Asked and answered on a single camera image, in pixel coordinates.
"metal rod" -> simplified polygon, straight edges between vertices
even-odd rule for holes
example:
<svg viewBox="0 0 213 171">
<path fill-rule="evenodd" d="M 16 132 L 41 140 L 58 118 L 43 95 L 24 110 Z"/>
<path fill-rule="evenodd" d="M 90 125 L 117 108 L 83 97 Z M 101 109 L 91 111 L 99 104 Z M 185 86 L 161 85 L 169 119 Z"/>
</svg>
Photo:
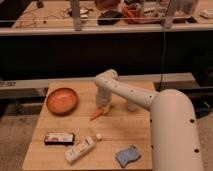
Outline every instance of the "metal rod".
<svg viewBox="0 0 213 171">
<path fill-rule="evenodd" d="M 72 10 L 74 29 L 75 29 L 75 31 L 81 31 L 82 23 L 81 23 L 79 0 L 70 0 L 70 5 L 71 5 L 71 10 Z"/>
</svg>

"small box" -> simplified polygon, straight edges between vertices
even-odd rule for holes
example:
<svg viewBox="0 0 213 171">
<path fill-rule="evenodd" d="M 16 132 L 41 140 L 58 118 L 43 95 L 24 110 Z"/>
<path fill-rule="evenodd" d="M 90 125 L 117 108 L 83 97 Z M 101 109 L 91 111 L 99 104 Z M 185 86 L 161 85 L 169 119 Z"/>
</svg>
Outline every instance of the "small box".
<svg viewBox="0 0 213 171">
<path fill-rule="evenodd" d="M 45 135 L 45 145 L 73 145 L 75 140 L 74 133 L 48 132 Z"/>
</svg>

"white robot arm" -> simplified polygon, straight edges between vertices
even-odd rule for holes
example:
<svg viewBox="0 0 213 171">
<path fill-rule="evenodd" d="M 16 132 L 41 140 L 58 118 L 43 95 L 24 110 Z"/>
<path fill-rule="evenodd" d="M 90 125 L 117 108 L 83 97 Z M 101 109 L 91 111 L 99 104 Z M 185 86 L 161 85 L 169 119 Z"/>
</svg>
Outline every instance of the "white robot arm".
<svg viewBox="0 0 213 171">
<path fill-rule="evenodd" d="M 95 77 L 98 87 L 96 103 L 107 108 L 112 92 L 150 111 L 153 171 L 203 171 L 195 112 L 190 99 L 177 90 L 156 92 L 117 79 L 115 70 Z"/>
</svg>

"wire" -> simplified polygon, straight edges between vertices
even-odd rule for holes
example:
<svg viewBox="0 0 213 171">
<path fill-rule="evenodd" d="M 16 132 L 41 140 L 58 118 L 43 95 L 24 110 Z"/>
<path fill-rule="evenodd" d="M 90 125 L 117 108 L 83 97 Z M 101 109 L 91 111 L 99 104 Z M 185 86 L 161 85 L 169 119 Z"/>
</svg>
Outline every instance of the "wire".
<svg viewBox="0 0 213 171">
<path fill-rule="evenodd" d="M 162 84 L 163 84 L 165 58 L 166 58 L 166 31 L 165 31 L 165 27 L 163 26 L 163 51 L 162 51 L 162 58 L 161 58 L 160 83 L 159 83 L 159 86 L 158 86 L 158 89 L 157 89 L 158 91 L 161 91 Z"/>
<path fill-rule="evenodd" d="M 71 11 L 71 8 L 67 8 L 66 10 L 60 10 L 59 11 L 59 15 L 61 16 L 61 18 L 63 19 L 67 19 L 67 18 L 70 18 L 70 11 Z"/>
<path fill-rule="evenodd" d="M 22 17 L 23 15 L 26 15 L 26 14 L 30 14 L 30 15 L 32 16 L 32 19 L 30 19 L 30 20 L 22 20 L 21 17 Z M 36 27 L 36 21 L 35 21 L 35 20 L 36 20 L 36 15 L 35 15 L 34 13 L 32 13 L 32 12 L 30 12 L 30 11 L 27 11 L 27 12 L 24 12 L 23 15 L 20 17 L 20 19 L 19 19 L 20 24 L 19 24 L 19 26 L 17 26 L 17 27 L 30 27 L 30 26 Z M 23 22 L 26 22 L 26 21 L 28 21 L 28 22 L 29 22 L 29 21 L 32 21 L 32 23 L 23 25 Z"/>
</svg>

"cable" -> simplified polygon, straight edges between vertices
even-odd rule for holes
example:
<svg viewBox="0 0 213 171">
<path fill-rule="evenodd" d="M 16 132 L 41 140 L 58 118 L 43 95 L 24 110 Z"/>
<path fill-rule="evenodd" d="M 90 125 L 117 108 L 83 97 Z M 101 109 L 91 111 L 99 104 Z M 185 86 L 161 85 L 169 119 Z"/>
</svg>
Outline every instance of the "cable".
<svg viewBox="0 0 213 171">
<path fill-rule="evenodd" d="M 51 18 L 51 17 L 56 18 L 56 19 L 60 19 L 59 17 L 57 17 L 57 16 L 55 16 L 55 15 L 48 15 L 47 17 L 44 17 L 44 18 L 43 18 L 44 24 L 46 24 L 46 23 L 47 23 L 47 19 L 48 19 L 48 18 Z"/>
<path fill-rule="evenodd" d="M 31 16 L 32 16 L 32 19 L 31 20 L 22 20 L 21 19 L 21 17 L 23 16 L 23 15 L 26 15 L 26 14 L 30 14 Z M 18 27 L 30 27 L 30 26 L 34 26 L 34 27 L 36 27 L 36 15 L 34 14 L 34 13 L 32 13 L 32 12 L 30 12 L 30 11 L 27 11 L 27 12 L 25 12 L 25 13 L 23 13 L 23 15 L 20 17 L 20 19 L 19 19 L 19 21 L 20 21 L 20 24 L 19 24 L 19 26 Z M 30 24 L 26 24 L 26 25 L 23 25 L 23 22 L 26 22 L 26 21 L 32 21 L 33 23 L 30 23 Z"/>
<path fill-rule="evenodd" d="M 61 16 L 61 18 L 67 19 L 71 17 L 70 12 L 71 8 L 67 8 L 66 10 L 60 10 L 59 15 Z"/>
<path fill-rule="evenodd" d="M 160 76 L 160 83 L 158 86 L 158 91 L 161 91 L 162 83 L 163 83 L 163 76 L 164 76 L 164 65 L 165 65 L 165 58 L 166 58 L 166 31 L 165 27 L 163 26 L 163 51 L 162 51 L 162 58 L 161 58 L 161 76 Z"/>
</svg>

